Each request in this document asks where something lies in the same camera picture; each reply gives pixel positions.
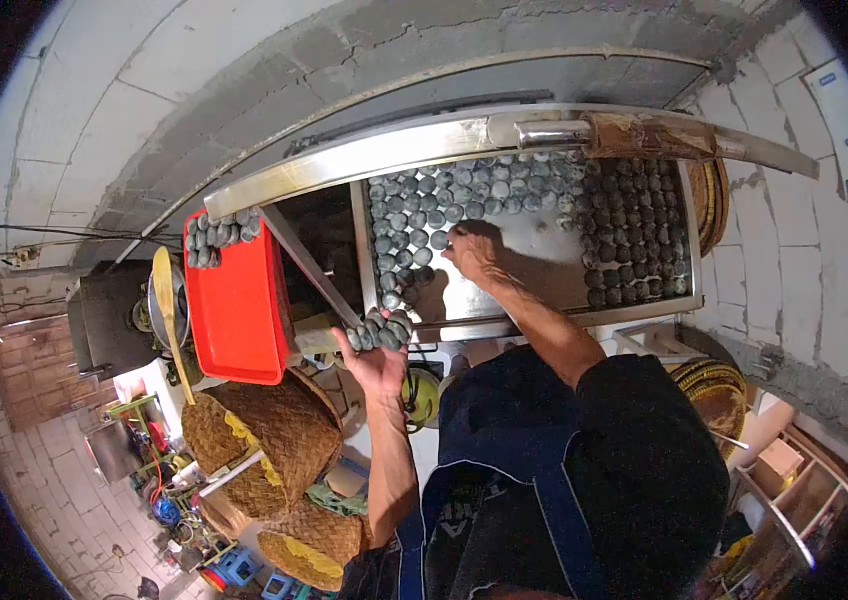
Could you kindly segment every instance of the hand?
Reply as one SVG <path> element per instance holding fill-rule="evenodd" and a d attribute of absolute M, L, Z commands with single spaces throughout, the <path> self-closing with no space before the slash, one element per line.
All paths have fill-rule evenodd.
<path fill-rule="evenodd" d="M 447 241 L 450 246 L 440 255 L 454 263 L 460 274 L 477 283 L 478 287 L 487 278 L 503 274 L 497 265 L 495 244 L 490 236 L 468 230 L 462 223 L 451 227 Z"/>
<path fill-rule="evenodd" d="M 391 316 L 391 311 L 382 310 L 381 314 L 386 319 Z M 402 345 L 395 352 L 380 346 L 358 354 L 343 330 L 333 327 L 331 333 L 337 340 L 344 366 L 364 390 L 368 408 L 381 404 L 400 407 L 401 387 L 408 369 L 408 347 Z"/>

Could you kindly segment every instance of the wooden spoon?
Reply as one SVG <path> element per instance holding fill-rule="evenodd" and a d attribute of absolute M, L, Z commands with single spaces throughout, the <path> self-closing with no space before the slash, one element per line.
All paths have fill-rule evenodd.
<path fill-rule="evenodd" d="M 160 246 L 154 252 L 153 278 L 154 296 L 157 297 L 157 306 L 164 317 L 164 329 L 167 332 L 170 353 L 174 355 L 174 365 L 177 366 L 177 377 L 184 388 L 184 398 L 193 406 L 194 392 L 191 391 L 191 383 L 184 371 L 184 361 L 181 360 L 181 349 L 178 347 L 178 331 L 175 330 L 175 286 L 171 280 L 171 255 L 166 246 Z"/>

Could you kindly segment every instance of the blue plastic stool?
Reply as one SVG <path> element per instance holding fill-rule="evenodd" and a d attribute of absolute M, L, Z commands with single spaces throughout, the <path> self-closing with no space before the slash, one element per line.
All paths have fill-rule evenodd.
<path fill-rule="evenodd" d="M 219 586 L 227 584 L 243 588 L 261 570 L 261 565 L 250 558 L 250 555 L 250 548 L 237 546 L 220 557 L 216 564 L 204 567 L 200 573 L 201 577 L 219 592 Z"/>
<path fill-rule="evenodd" d="M 267 584 L 263 587 L 261 597 L 263 600 L 286 600 L 291 586 L 297 582 L 298 580 L 291 575 L 275 568 L 270 579 L 267 580 Z"/>

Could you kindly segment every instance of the black apron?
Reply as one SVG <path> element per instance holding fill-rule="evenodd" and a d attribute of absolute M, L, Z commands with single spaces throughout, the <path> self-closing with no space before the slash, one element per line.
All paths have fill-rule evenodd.
<path fill-rule="evenodd" d="M 437 467 L 420 510 L 397 530 L 398 599 L 424 600 L 426 541 L 454 483 L 450 467 L 462 463 L 532 485 L 568 588 L 580 600 L 606 597 L 591 534 L 564 469 L 581 401 L 529 346 L 467 371 L 464 379 L 441 397 Z"/>

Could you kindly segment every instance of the black shirt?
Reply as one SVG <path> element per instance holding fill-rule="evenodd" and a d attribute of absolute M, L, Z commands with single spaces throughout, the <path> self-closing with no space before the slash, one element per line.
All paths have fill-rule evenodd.
<path fill-rule="evenodd" d="M 503 375 L 509 368 L 513 373 L 506 356 L 471 372 L 487 368 Z M 457 385 L 490 386 L 497 375 L 470 377 L 469 371 Z M 580 378 L 576 397 L 580 433 L 565 469 L 608 595 L 675 597 L 718 542 L 729 478 L 717 446 L 655 357 L 601 361 Z M 538 404 L 528 402 L 529 410 L 540 410 Z M 533 488 L 481 467 L 453 469 L 453 490 L 425 550 L 428 600 L 468 598 L 472 590 L 492 584 L 570 596 Z M 396 597 L 397 556 L 391 546 L 354 558 L 338 598 Z"/>

